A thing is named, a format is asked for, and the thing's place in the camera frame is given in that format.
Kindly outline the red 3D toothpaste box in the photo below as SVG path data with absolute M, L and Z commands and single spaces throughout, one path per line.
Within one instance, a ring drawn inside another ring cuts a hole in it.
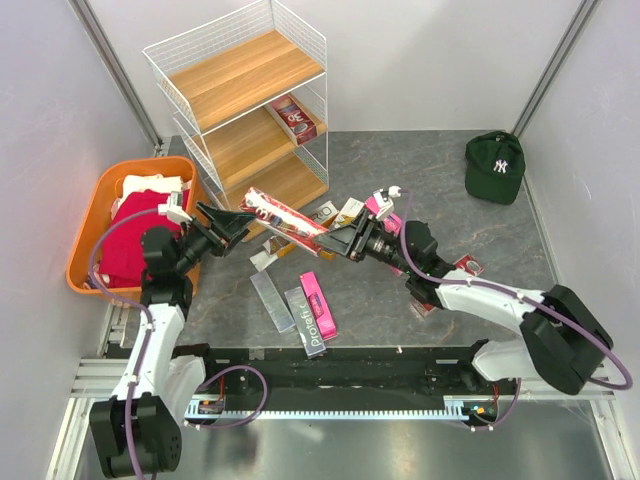
M 254 214 L 260 225 L 310 254 L 318 256 L 322 250 L 322 247 L 315 243 L 315 237 L 327 232 L 324 226 L 261 190 L 250 187 L 242 199 L 240 209 Z

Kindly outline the pink toothpaste box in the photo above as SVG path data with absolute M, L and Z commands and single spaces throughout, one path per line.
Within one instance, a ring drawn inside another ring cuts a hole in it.
M 316 275 L 313 272 L 303 273 L 300 283 L 322 339 L 335 338 L 338 335 L 337 327 Z
M 373 196 L 370 196 L 365 201 L 364 205 L 375 217 L 378 217 L 381 209 Z M 387 233 L 392 234 L 394 237 L 399 236 L 402 227 L 402 220 L 398 215 L 396 215 L 395 213 L 389 213 L 385 218 L 382 219 L 382 223 Z

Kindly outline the red 3D toothpaste box floor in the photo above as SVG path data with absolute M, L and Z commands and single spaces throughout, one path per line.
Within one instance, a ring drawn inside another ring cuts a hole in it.
M 480 276 L 484 271 L 482 264 L 471 254 L 466 254 L 459 258 L 455 262 L 455 266 L 457 269 L 463 270 L 474 277 Z M 435 305 L 420 303 L 416 299 L 412 299 L 410 305 L 411 308 L 421 317 L 427 317 L 433 311 L 438 310 L 438 307 Z

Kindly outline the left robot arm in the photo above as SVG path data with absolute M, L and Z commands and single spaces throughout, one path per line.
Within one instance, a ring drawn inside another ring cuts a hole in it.
M 112 224 L 108 234 L 141 216 L 163 215 L 181 226 L 176 234 L 154 226 L 140 237 L 145 267 L 141 297 L 130 304 L 140 324 L 124 373 L 110 397 L 93 404 L 89 424 L 104 476 L 155 478 L 176 470 L 182 453 L 181 425 L 195 392 L 208 393 L 219 369 L 195 354 L 174 349 L 191 306 L 188 274 L 203 256 L 228 255 L 249 233 L 252 213 L 198 203 L 201 223 L 173 202 L 134 213 Z

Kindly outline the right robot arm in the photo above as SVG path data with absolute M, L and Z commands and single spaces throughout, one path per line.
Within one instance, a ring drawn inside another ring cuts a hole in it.
M 539 377 L 552 388 L 576 395 L 591 381 L 613 341 L 571 289 L 516 289 L 475 277 L 437 253 L 427 224 L 405 223 L 399 234 L 360 213 L 342 227 L 317 235 L 314 243 L 352 261 L 374 258 L 407 274 L 414 299 L 443 310 L 482 318 L 517 335 L 517 340 L 480 340 L 469 362 L 458 368 L 467 392 L 483 392 L 493 381 Z

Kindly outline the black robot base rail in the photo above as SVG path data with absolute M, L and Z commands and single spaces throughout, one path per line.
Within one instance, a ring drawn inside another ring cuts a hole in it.
M 172 357 L 194 355 L 213 375 L 226 366 L 249 365 L 270 388 L 374 387 L 411 389 L 429 395 L 513 394 L 513 379 L 486 380 L 471 365 L 471 347 L 331 347 L 310 358 L 301 347 L 213 348 L 177 346 Z

